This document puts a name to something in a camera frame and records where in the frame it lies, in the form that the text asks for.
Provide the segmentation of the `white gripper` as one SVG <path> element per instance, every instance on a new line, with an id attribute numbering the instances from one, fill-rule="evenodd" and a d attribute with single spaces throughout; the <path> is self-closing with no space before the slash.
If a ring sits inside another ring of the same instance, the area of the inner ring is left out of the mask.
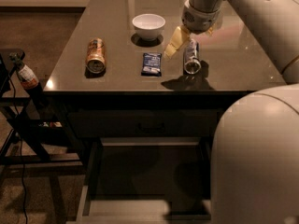
<path id="1" fill-rule="evenodd" d="M 183 25 L 178 26 L 164 50 L 164 57 L 171 59 L 174 54 L 190 39 L 190 33 L 206 33 L 213 36 L 216 30 L 214 23 L 221 12 L 222 0 L 217 0 L 209 11 L 196 8 L 191 0 L 186 0 L 181 16 Z"/>

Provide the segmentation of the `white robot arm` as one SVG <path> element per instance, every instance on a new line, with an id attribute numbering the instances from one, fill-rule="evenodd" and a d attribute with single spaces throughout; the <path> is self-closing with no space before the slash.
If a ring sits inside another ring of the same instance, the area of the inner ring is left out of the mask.
<path id="1" fill-rule="evenodd" d="M 223 0 L 187 0 L 165 50 L 212 26 Z M 210 224 L 298 224 L 299 1 L 227 0 L 284 85 L 251 93 L 222 115 L 211 152 Z"/>

